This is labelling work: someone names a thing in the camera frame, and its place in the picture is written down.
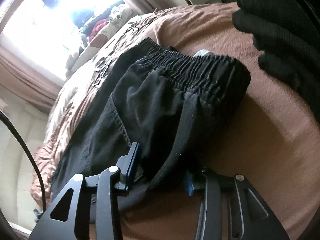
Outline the pile of clothes on sill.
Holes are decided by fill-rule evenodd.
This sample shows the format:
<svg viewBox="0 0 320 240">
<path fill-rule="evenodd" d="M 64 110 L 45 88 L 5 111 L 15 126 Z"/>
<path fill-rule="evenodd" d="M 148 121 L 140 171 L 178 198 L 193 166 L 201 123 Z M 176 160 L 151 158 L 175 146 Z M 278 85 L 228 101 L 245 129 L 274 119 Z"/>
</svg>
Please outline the pile of clothes on sill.
<svg viewBox="0 0 320 240">
<path fill-rule="evenodd" d="M 116 2 L 102 14 L 88 20 L 79 30 L 80 41 L 71 49 L 66 61 L 66 78 L 90 61 L 137 12 L 123 1 Z"/>
</svg>

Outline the black pants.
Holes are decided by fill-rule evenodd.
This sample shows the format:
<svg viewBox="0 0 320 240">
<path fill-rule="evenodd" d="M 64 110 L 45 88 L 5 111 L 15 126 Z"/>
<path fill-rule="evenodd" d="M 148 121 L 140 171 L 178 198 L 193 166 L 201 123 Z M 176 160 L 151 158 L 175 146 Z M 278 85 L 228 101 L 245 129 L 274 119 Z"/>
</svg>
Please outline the black pants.
<svg viewBox="0 0 320 240">
<path fill-rule="evenodd" d="M 201 164 L 239 107 L 251 75 L 226 55 L 188 56 L 146 38 L 120 55 L 80 119 L 52 177 L 56 197 L 77 173 L 100 174 L 142 151 L 125 210 Z"/>
</svg>

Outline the brown curtain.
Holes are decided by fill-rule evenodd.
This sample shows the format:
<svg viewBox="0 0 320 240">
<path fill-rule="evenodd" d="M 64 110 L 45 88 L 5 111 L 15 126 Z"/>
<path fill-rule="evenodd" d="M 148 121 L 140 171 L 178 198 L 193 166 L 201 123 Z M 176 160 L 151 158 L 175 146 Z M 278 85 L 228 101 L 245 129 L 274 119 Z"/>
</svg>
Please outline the brown curtain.
<svg viewBox="0 0 320 240">
<path fill-rule="evenodd" d="M 61 87 L 1 47 L 1 85 L 49 114 Z"/>
</svg>

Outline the black knit garment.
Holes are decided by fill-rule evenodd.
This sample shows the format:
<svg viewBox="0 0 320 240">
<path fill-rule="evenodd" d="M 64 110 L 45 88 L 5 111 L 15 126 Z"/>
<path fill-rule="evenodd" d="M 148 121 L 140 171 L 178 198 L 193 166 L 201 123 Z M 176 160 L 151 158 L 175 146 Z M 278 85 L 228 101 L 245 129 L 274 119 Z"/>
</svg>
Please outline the black knit garment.
<svg viewBox="0 0 320 240">
<path fill-rule="evenodd" d="M 263 51 L 260 69 L 288 85 L 319 119 L 319 0 L 236 0 L 233 25 Z"/>
</svg>

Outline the brown bed cover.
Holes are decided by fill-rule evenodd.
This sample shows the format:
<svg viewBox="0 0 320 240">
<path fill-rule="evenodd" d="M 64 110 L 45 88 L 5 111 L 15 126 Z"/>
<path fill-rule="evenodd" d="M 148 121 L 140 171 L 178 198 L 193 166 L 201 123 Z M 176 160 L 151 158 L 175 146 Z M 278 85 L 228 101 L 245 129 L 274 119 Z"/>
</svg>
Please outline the brown bed cover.
<svg viewBox="0 0 320 240">
<path fill-rule="evenodd" d="M 319 124 L 303 99 L 258 67 L 252 38 L 232 25 L 236 3 L 175 7 L 135 16 L 65 83 L 35 153 L 44 180 L 31 185 L 41 204 L 52 198 L 51 178 L 77 124 L 118 57 L 149 37 L 193 55 L 206 49 L 241 61 L 251 73 L 247 93 L 225 134 L 207 152 L 220 174 L 241 173 L 262 195 L 291 239 L 319 239 Z"/>
</svg>

